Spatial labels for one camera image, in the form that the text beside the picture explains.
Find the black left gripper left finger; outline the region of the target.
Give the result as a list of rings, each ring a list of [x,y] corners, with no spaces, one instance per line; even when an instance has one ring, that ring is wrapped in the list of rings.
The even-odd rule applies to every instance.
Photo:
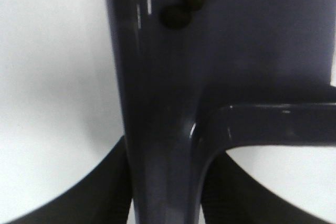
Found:
[[[126,223],[132,184],[124,139],[85,178],[13,223]]]

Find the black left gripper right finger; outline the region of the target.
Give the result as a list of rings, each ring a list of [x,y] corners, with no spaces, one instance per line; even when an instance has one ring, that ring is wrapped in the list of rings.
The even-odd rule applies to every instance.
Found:
[[[205,223],[326,223],[253,179],[228,154],[203,155]]]

